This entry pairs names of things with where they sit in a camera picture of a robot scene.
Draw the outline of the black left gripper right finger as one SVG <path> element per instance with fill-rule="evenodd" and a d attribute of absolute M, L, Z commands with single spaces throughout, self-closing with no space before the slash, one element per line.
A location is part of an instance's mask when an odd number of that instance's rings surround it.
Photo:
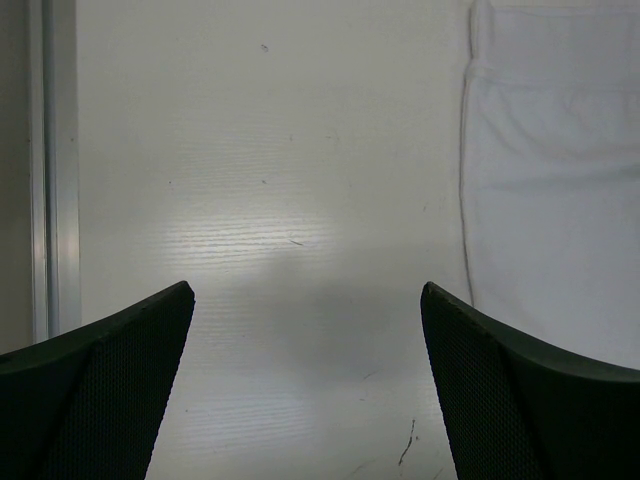
<path fill-rule="evenodd" d="M 638 371 L 541 341 L 432 282 L 421 316 L 458 478 L 638 478 Z"/>

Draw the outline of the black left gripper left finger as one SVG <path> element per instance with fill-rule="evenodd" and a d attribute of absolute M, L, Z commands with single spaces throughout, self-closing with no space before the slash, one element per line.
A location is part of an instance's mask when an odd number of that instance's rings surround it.
<path fill-rule="evenodd" d="M 2 355 L 2 478 L 145 478 L 194 307 L 180 281 Z"/>

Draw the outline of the white skirt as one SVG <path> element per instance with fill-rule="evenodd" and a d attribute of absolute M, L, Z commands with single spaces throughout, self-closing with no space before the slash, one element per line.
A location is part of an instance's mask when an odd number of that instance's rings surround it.
<path fill-rule="evenodd" d="M 461 203 L 473 305 L 639 365 L 639 9 L 471 11 Z"/>

